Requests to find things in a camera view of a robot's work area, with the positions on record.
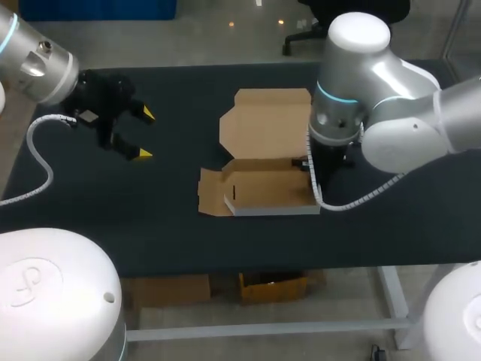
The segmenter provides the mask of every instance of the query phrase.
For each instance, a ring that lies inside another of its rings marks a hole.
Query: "cardboard box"
[[[240,295],[244,304],[290,302],[306,294],[303,272],[239,274]]]
[[[127,309],[188,305],[210,299],[208,275],[122,279]]]
[[[318,214],[307,172],[310,94],[305,89],[241,89],[220,119],[219,142],[234,157],[201,170],[198,210],[213,216]]]

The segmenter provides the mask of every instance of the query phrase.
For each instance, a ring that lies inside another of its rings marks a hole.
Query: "metal table frame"
[[[394,329],[399,350],[409,350],[422,340],[422,315],[428,297],[436,284],[455,265],[439,265],[418,299],[407,306],[395,266],[378,267],[390,318],[339,322],[259,323],[227,326],[180,327],[174,329],[142,329],[127,331],[128,342],[165,341],[187,338],[212,338],[247,335],[282,335],[296,333],[364,331]]]

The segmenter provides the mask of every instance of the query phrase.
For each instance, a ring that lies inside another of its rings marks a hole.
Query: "cable wrap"
[[[364,128],[361,127],[359,139],[358,139],[359,142],[362,142],[363,136],[364,136]],[[368,193],[366,196],[361,197],[360,199],[357,199],[354,202],[350,202],[346,205],[328,205],[327,203],[324,203],[324,199],[322,198],[322,189],[320,184],[317,183],[317,179],[316,179],[313,155],[310,149],[309,128],[307,128],[307,134],[306,134],[306,148],[307,148],[307,161],[309,164],[310,182],[312,184],[314,198],[316,199],[317,204],[321,206],[321,208],[327,209],[328,211],[341,212],[341,211],[348,211],[349,209],[358,207],[359,205],[362,205],[363,203],[371,200],[372,198],[378,196],[379,194],[385,192],[386,190],[394,186],[398,181],[400,181],[407,174],[407,173],[400,173],[398,175],[395,175],[393,178],[385,182],[381,187],[376,188],[371,193]]]
[[[5,199],[3,201],[0,201],[0,207],[4,206],[4,205],[11,205],[12,203],[17,203],[17,202],[23,201],[25,199],[28,199],[30,197],[36,196],[37,194],[45,191],[45,189],[48,188],[49,185],[52,184],[52,182],[53,182],[52,167],[50,167],[50,165],[45,161],[45,159],[42,158],[40,153],[35,148],[35,145],[33,144],[33,135],[34,135],[35,129],[39,125],[41,125],[42,123],[45,123],[45,122],[48,122],[48,121],[51,121],[51,120],[59,121],[59,122],[64,123],[65,125],[70,126],[70,127],[77,124],[77,120],[75,118],[67,117],[67,116],[61,115],[61,114],[45,115],[43,117],[37,118],[36,120],[33,121],[32,124],[30,124],[30,127],[27,130],[27,135],[26,135],[27,146],[29,147],[30,153],[33,155],[35,160],[45,169],[45,172],[47,173],[47,180],[41,186],[39,186],[39,188],[37,188],[36,190],[33,190],[33,191],[28,192],[28,193],[22,194],[21,196],[17,196],[17,197],[13,197],[13,198],[10,198],[10,199]]]

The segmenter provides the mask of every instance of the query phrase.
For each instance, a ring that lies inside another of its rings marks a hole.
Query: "floor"
[[[394,26],[393,50],[407,59],[438,57],[457,5],[458,0],[412,0],[409,17]],[[481,9],[474,10],[469,24],[476,26]],[[284,37],[308,29],[312,21],[309,9],[295,0],[180,0],[178,17],[170,22],[33,25],[76,54],[84,68],[118,68],[319,61],[322,41],[295,44],[291,57],[281,55]],[[456,46],[457,55],[476,52],[479,32],[468,30],[464,30],[464,40]],[[481,68],[481,61],[476,66]],[[13,92],[8,93],[7,104],[0,119],[0,191],[5,188],[35,108],[35,104]],[[417,296],[433,269],[398,268],[408,301]],[[326,274],[327,285],[314,287],[300,302],[239,306],[217,297],[202,305],[145,309],[140,326],[149,329],[387,316],[373,269],[331,269]],[[392,334],[384,331],[150,342],[136,344],[128,360],[367,361],[372,343],[385,347],[390,361],[428,360],[422,345],[412,351],[396,351]]]
[[[408,302],[419,295],[433,270],[432,265],[398,267]],[[239,305],[235,297],[218,296],[206,304],[144,309],[140,328],[366,320],[389,316],[375,269],[329,269],[325,275],[326,285],[312,286],[308,297],[298,302],[245,306]],[[372,344],[385,348],[390,361],[429,361],[422,344],[414,350],[397,351],[390,331],[144,342],[133,346],[128,360],[368,361]]]
[[[458,0],[412,0],[410,15],[394,25],[394,51],[405,59],[438,57],[457,5]],[[296,0],[180,0],[175,21],[34,26],[76,54],[85,68],[122,68],[316,61],[322,58],[321,41],[298,43],[292,57],[281,55],[283,39],[312,21],[310,9]]]

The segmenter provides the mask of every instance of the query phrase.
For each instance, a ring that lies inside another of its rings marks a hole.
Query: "table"
[[[452,83],[442,62],[415,63],[432,71],[442,86]],[[228,161],[218,145],[218,120],[233,106],[234,94],[240,88],[312,91],[318,67],[118,70],[133,80],[138,97],[157,117],[156,125],[147,126],[126,116],[119,131],[153,153],[153,160],[126,162],[97,148],[90,129],[45,124],[35,145],[54,170],[53,185],[0,208],[0,232],[57,227],[80,233],[107,252],[121,277],[481,259],[481,152],[427,165],[347,212],[247,219],[198,213],[200,168],[220,169]],[[328,201],[357,199],[390,177],[366,164],[360,153],[352,157],[357,166],[336,176]],[[24,144],[5,198],[36,188],[44,177]]]

